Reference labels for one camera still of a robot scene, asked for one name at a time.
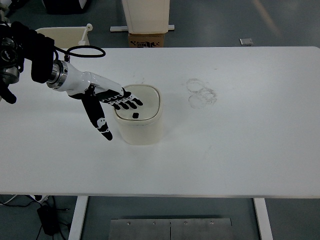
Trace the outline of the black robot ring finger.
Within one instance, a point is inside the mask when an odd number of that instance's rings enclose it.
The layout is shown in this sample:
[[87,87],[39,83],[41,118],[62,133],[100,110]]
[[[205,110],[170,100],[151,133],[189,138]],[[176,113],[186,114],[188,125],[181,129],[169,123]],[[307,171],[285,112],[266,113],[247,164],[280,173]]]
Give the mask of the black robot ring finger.
[[123,109],[125,109],[125,110],[128,110],[128,109],[131,108],[131,102],[129,100],[127,100],[127,101],[122,101],[121,100],[121,101],[118,102],[118,105],[120,107],[122,107]]

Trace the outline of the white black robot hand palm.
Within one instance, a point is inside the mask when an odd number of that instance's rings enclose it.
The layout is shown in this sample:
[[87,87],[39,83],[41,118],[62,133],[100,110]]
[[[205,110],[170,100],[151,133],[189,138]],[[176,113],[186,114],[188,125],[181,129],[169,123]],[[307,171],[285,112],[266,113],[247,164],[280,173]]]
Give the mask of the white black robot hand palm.
[[46,84],[49,88],[66,92],[69,96],[83,94],[93,87],[93,92],[100,94],[102,100],[125,98],[125,91],[120,84],[89,71],[81,72],[62,60],[53,62],[52,73]]

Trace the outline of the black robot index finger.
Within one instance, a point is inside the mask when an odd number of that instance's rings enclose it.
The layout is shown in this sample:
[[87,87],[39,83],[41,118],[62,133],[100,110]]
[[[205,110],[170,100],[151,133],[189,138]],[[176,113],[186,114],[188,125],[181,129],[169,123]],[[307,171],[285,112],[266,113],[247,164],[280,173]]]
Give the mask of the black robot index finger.
[[142,101],[132,93],[129,96],[127,96],[126,98],[134,101],[138,106],[143,105]]

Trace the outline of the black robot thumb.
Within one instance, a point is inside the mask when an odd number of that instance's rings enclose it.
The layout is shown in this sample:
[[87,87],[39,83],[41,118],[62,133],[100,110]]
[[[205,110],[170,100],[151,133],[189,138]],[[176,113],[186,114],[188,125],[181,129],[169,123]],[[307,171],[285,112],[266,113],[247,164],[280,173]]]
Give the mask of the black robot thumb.
[[84,95],[81,99],[85,112],[92,125],[108,140],[113,139],[113,135],[109,130],[103,108],[98,98],[93,95]]

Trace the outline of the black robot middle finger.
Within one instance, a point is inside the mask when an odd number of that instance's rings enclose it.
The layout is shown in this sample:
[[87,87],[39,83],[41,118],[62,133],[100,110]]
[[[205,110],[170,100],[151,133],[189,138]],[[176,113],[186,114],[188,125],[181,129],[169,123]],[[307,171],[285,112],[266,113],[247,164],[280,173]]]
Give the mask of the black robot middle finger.
[[122,101],[130,101],[131,102],[131,108],[130,109],[137,109],[138,108],[138,105],[132,101],[131,99],[127,99],[127,98],[124,98]]

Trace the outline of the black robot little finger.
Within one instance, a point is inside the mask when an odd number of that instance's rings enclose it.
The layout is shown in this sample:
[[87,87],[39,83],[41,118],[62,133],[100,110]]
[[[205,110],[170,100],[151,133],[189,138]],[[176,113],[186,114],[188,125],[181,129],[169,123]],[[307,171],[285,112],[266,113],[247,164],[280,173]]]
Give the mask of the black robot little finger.
[[115,110],[121,110],[124,109],[124,103],[123,102],[114,102],[112,105]]

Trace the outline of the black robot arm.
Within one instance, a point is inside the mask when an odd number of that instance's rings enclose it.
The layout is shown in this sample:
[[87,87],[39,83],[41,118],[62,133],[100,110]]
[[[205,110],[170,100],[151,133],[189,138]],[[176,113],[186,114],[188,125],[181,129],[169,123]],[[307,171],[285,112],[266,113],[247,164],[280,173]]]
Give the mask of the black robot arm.
[[92,125],[107,139],[112,140],[102,103],[116,110],[137,109],[141,100],[120,84],[92,72],[81,72],[70,64],[73,47],[63,51],[55,41],[20,22],[0,23],[0,97],[9,104],[17,101],[9,85],[19,81],[24,61],[31,61],[31,78],[34,82],[47,84],[58,92],[66,92],[80,100]]

